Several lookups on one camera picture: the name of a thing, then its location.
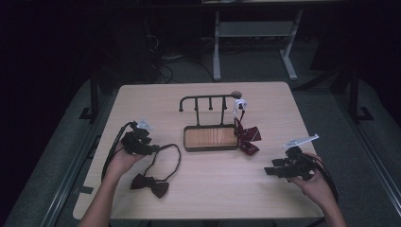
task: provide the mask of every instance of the wooden base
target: wooden base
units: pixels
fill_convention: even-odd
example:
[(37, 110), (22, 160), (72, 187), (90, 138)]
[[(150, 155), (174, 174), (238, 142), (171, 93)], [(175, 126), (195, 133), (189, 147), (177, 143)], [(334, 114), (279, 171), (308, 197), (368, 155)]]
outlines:
[(183, 132), (183, 145), (186, 151), (237, 149), (234, 132), (234, 125), (188, 126)]

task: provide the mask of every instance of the white table leg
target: white table leg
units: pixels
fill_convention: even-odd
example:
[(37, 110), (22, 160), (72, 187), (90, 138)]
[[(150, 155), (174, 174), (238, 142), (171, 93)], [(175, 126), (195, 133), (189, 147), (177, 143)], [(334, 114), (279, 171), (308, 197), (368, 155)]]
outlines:
[(216, 12), (216, 22), (215, 22), (215, 51), (213, 53), (213, 80), (221, 80), (220, 74), (220, 57), (218, 54), (218, 27), (219, 27), (219, 12)]
[(283, 59), (284, 66), (286, 67), (289, 79), (291, 80), (298, 79), (297, 75), (295, 74), (294, 67), (292, 66), (291, 60), (289, 59), (289, 52), (291, 51), (292, 44), (294, 43), (295, 36), (297, 34), (297, 30), (301, 21), (302, 13), (302, 9), (297, 12), (295, 20), (292, 23), (291, 31), (289, 32), (287, 46), (285, 49), (280, 50), (281, 58)]

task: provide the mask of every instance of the dark red bow tie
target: dark red bow tie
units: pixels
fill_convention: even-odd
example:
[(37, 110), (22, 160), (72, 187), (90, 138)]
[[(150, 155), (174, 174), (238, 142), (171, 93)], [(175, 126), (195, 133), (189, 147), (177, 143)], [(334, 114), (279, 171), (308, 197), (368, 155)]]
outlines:
[(136, 177), (132, 180), (131, 189), (141, 189), (144, 187), (149, 187), (153, 194), (160, 199), (167, 192), (168, 183), (158, 183), (152, 177), (145, 177), (142, 174), (136, 175)]
[(259, 151), (259, 148), (251, 144), (251, 142), (262, 140), (259, 129), (257, 127), (253, 127), (244, 130), (240, 120), (235, 118), (234, 121), (236, 124), (235, 135), (238, 139), (239, 148), (248, 155), (254, 155), (257, 151)]

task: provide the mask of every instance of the forearm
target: forearm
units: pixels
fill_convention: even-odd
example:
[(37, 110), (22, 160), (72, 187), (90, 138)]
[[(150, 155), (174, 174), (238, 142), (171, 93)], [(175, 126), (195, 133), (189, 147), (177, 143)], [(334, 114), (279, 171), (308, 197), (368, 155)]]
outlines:
[(345, 219), (340, 208), (336, 205), (321, 206), (325, 218), (325, 222), (329, 227), (345, 227)]
[(119, 178), (105, 176), (79, 226), (109, 226), (118, 181)]

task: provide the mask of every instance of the wooden tabletop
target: wooden tabletop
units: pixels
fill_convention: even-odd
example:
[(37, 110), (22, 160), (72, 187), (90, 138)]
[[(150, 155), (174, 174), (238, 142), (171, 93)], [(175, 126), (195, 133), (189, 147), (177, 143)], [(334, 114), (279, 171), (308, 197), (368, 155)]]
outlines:
[[(184, 96), (228, 95), (242, 93), (248, 102), (242, 125), (257, 126), (262, 140), (253, 142), (260, 150), (248, 156), (240, 149), (186, 152), (183, 129), (197, 123), (193, 100), (179, 102)], [(213, 100), (214, 110), (208, 110), (208, 99), (200, 99), (200, 124), (220, 122), (221, 100)], [(234, 100), (227, 98), (224, 123), (234, 123)], [(121, 87), (84, 186), (92, 194), (80, 193), (74, 210), (82, 218), (100, 185), (100, 175), (117, 133), (126, 123), (145, 118), (154, 127), (150, 131), (152, 145), (177, 144), (182, 151), (178, 172), (168, 179), (167, 193), (158, 199), (149, 188), (130, 190), (137, 173), (144, 173), (151, 163), (148, 156), (126, 173), (113, 201), (112, 218), (135, 219), (225, 219), (225, 218), (315, 218), (323, 214), (319, 207), (303, 195), (293, 183), (267, 176), (271, 160), (285, 158), (283, 145), (290, 138), (307, 137), (292, 93), (284, 82), (257, 83), (197, 83), (167, 85), (127, 85)], [(301, 146), (315, 153), (313, 145)], [(165, 178), (177, 164), (176, 149), (159, 153), (157, 162), (147, 176)]]

